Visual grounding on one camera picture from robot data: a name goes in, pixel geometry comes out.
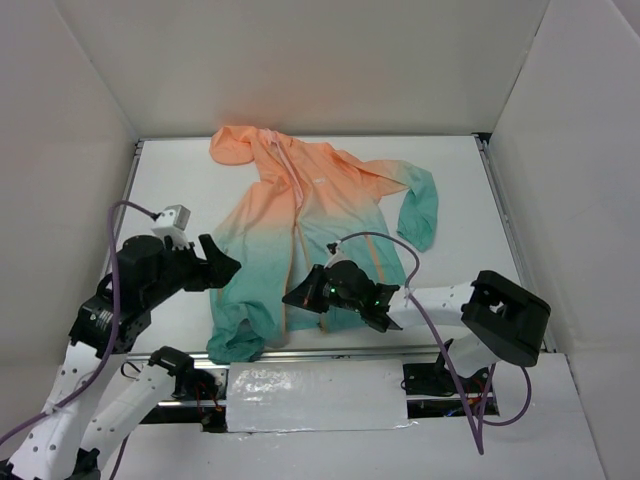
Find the orange and teal gradient jacket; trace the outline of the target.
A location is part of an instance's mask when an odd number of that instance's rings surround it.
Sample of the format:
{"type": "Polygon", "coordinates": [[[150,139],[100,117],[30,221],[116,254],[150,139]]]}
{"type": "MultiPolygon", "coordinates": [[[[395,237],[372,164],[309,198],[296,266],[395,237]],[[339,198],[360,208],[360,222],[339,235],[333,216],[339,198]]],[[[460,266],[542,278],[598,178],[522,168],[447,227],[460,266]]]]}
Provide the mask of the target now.
{"type": "Polygon", "coordinates": [[[409,162],[363,161],[327,143],[253,126],[220,128],[209,152],[218,164],[252,164],[259,175],[214,232],[219,248],[241,265],[210,296],[213,334],[207,352],[214,362],[250,361],[296,330],[361,327],[355,313],[315,314],[286,306],[283,297],[327,260],[327,245],[339,239],[372,280],[403,283],[406,275],[379,207],[382,198],[404,196],[396,227],[400,238],[418,251],[435,240],[436,183],[429,171],[409,162]]]}

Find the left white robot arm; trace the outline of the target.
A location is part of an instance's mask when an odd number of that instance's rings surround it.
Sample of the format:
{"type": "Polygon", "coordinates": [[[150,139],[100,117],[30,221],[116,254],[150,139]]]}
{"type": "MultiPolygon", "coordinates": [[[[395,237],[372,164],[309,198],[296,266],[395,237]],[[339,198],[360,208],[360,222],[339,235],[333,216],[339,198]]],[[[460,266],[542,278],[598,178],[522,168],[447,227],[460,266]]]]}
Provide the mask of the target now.
{"type": "Polygon", "coordinates": [[[173,295],[227,285],[239,271],[208,234],[177,248],[168,237],[139,235],[117,252],[119,277],[105,275],[79,308],[70,343],[42,411],[22,424],[28,435],[1,463],[4,479],[98,479],[122,442],[156,405],[216,391],[212,375],[169,346],[153,352],[133,382],[104,410],[109,383],[126,363],[151,312],[173,295]]]}

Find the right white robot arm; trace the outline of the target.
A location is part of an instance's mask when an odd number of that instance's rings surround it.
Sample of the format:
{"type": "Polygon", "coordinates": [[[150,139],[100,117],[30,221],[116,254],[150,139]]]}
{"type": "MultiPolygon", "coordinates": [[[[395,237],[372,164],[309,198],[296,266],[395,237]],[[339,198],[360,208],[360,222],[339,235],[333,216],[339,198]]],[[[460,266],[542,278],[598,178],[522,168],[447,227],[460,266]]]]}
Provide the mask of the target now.
{"type": "Polygon", "coordinates": [[[436,360],[431,377],[439,393],[459,390],[500,361],[535,366],[551,314],[546,301],[492,270],[471,282],[412,290],[376,283],[347,259],[313,266],[282,301],[317,314],[349,311],[381,333],[419,325],[465,328],[463,337],[445,341],[436,360]]]}

